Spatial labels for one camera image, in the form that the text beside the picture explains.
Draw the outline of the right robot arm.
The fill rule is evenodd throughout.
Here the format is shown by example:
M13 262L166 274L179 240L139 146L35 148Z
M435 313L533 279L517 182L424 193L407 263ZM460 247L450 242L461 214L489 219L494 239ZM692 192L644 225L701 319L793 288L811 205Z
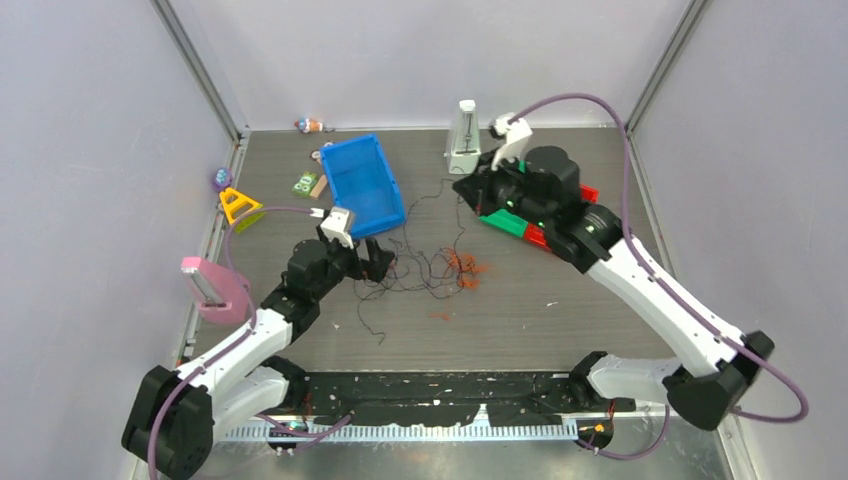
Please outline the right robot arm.
M541 228L556 257L622 299L674 353L667 359L627 359L592 352L570 373L574 403L589 411L617 398L666 404L691 425L716 429L760 371L755 360L726 342L765 360L773 341L719 318L712 320L715 333L698 322L694 316L707 317L710 310L687 293L672 298L667 290L675 279L638 239L625 236L614 212L583 197L579 166L563 149L533 148L525 167L492 169L493 157L482 155L478 168L453 185L472 211L479 216L506 211Z

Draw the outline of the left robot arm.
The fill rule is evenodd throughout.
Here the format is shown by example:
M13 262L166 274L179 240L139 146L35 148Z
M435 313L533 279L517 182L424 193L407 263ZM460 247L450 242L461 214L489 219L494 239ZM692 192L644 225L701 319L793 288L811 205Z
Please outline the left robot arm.
M187 364L145 374L120 443L147 463L151 478L189 479L225 434L254 415L305 405L306 373L279 353L312 326L321 300L345 279L385 279L395 253L373 237L364 244L362 258L338 240L299 242L252 319Z

